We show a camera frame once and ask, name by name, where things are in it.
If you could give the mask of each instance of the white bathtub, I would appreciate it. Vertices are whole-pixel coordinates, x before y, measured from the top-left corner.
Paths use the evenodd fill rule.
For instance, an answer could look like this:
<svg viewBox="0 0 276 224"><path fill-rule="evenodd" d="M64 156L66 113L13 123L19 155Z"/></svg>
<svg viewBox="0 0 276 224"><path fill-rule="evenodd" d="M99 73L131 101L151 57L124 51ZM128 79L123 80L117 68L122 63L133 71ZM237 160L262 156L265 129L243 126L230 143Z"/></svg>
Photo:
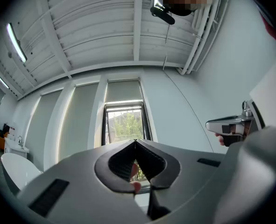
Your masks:
<svg viewBox="0 0 276 224"><path fill-rule="evenodd" d="M15 195L42 173L28 159L17 154L3 154L1 162L6 182Z"/></svg>

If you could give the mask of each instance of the white ceiling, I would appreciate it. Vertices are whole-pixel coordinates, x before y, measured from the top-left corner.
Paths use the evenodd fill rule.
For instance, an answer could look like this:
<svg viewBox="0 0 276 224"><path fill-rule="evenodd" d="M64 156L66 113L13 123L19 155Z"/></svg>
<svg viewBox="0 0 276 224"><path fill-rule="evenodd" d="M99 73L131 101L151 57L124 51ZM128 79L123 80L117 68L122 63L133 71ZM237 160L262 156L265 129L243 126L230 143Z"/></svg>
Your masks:
<svg viewBox="0 0 276 224"><path fill-rule="evenodd" d="M173 15L176 23L169 27L151 15L152 0L142 0L142 10L138 6L135 9L134 3L16 0L0 19L0 73L20 98L37 87L82 71L123 65L163 66L166 53L166 66L184 67L195 41L191 28L194 14ZM141 29L140 21L134 21L139 13ZM28 58L24 65L7 35L9 22ZM135 61L134 49L139 54Z"/></svg>

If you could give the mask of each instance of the chrome faucet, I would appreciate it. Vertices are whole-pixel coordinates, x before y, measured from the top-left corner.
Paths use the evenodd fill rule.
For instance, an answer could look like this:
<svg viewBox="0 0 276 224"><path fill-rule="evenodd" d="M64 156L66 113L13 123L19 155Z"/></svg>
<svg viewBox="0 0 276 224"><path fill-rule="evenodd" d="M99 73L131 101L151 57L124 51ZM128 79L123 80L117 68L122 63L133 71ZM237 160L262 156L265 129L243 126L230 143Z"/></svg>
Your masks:
<svg viewBox="0 0 276 224"><path fill-rule="evenodd" d="M21 139L18 141L18 143L19 143L19 145L20 145L20 146L22 146L22 141L21 141Z"/></svg>

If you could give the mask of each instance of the window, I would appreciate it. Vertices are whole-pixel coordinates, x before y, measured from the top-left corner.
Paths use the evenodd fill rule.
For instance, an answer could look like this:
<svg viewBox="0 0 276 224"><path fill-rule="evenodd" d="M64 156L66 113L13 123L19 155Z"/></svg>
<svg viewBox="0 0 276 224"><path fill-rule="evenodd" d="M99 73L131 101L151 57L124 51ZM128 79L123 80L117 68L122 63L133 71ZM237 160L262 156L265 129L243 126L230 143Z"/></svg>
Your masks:
<svg viewBox="0 0 276 224"><path fill-rule="evenodd" d="M109 82L104 108L102 145L135 139L151 140L140 83L138 80ZM131 181L141 182L142 189L139 194L149 192L149 182L140 168Z"/></svg>

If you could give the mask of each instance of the orange chair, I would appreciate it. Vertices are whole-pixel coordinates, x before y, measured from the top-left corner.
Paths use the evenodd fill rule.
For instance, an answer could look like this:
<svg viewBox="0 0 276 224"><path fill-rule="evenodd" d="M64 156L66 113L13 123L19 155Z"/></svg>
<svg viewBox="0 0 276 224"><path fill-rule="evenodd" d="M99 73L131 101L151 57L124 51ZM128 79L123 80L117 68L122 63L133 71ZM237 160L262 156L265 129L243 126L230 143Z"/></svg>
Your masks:
<svg viewBox="0 0 276 224"><path fill-rule="evenodd" d="M7 137L7 135L9 134L9 132L7 132L6 134L4 134L4 138L0 137L0 149L5 149L5 138Z"/></svg>

